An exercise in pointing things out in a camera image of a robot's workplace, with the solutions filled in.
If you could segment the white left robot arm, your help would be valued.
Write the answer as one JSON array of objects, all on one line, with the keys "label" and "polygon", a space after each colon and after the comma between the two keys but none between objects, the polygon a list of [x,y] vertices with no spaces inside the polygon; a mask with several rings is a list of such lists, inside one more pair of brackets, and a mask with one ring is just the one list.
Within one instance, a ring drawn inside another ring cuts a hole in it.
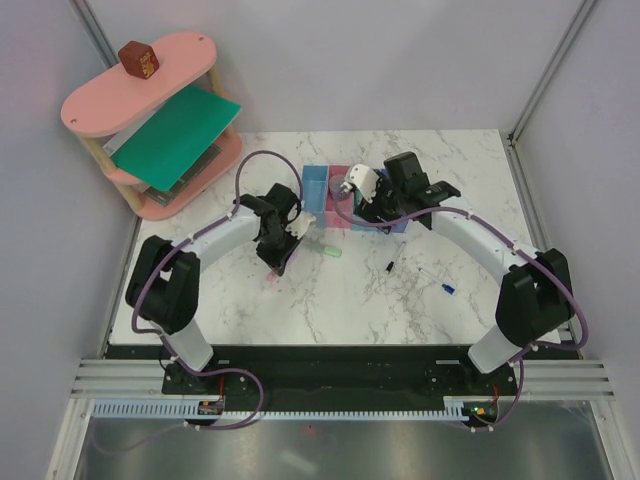
[{"label": "white left robot arm", "polygon": [[224,393],[225,376],[212,363],[214,350],[195,320],[201,273],[239,246],[253,242],[256,255],[281,277],[306,230],[295,224],[302,218],[301,200],[290,188],[276,183],[267,194],[244,194],[227,216],[202,228],[180,243],[157,235],[147,238],[139,252],[127,290],[133,309],[131,327],[144,332],[138,320],[150,324],[176,358],[187,391]]}]

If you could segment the pink highlighter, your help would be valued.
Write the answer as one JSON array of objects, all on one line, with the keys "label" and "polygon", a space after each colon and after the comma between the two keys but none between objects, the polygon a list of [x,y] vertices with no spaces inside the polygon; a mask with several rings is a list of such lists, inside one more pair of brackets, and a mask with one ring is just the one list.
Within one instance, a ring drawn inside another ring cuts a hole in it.
[{"label": "pink highlighter", "polygon": [[[295,262],[295,260],[298,257],[298,253],[294,252],[291,257],[289,258],[289,260],[287,261],[287,265],[286,267],[289,268],[293,265],[293,263]],[[267,276],[266,276],[266,281],[270,284],[276,284],[280,279],[280,276],[278,276],[275,272],[271,271]]]}]

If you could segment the small blue cup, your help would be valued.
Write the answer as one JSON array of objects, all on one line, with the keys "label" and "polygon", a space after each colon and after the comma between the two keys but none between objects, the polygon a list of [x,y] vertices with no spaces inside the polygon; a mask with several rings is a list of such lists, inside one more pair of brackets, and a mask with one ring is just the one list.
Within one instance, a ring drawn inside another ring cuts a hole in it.
[{"label": "small blue cup", "polygon": [[344,201],[351,195],[350,185],[345,182],[344,177],[341,175],[332,176],[329,179],[328,188],[331,197],[337,202]]}]

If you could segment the purple blue plastic bin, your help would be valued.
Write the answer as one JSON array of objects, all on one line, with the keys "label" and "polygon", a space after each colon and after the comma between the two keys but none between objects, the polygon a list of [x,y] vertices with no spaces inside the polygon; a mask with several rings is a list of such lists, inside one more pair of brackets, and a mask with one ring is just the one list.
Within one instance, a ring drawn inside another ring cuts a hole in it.
[{"label": "purple blue plastic bin", "polygon": [[[386,169],[378,169],[377,172],[382,174],[386,179],[389,179],[389,174]],[[391,227],[384,227],[381,229],[381,232],[385,234],[403,234],[406,231],[407,226],[408,222],[404,221]]]}]

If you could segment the light blue plastic bin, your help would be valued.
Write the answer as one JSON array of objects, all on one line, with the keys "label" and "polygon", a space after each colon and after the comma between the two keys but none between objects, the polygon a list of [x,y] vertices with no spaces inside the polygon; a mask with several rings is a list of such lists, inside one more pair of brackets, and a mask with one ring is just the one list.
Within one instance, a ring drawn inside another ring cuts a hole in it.
[{"label": "light blue plastic bin", "polygon": [[379,227],[371,227],[366,225],[368,221],[364,220],[357,214],[357,207],[359,206],[360,201],[361,199],[357,196],[355,196],[352,201],[351,219],[353,220],[353,222],[351,223],[351,228],[353,230],[358,230],[363,232],[388,235],[391,232],[390,227],[379,228]]}]

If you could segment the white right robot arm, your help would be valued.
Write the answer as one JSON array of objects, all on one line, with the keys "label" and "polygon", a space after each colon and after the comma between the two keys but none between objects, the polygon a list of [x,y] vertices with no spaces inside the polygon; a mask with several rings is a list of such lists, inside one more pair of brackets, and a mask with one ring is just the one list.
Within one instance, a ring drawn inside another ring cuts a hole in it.
[{"label": "white right robot arm", "polygon": [[364,222],[390,229],[416,221],[453,242],[496,281],[495,324],[469,348],[457,371],[465,391],[483,392],[495,370],[574,316],[566,257],[556,249],[519,244],[480,219],[457,188],[431,182],[414,153],[385,160],[383,170],[354,165],[344,184],[360,194],[354,213]]}]

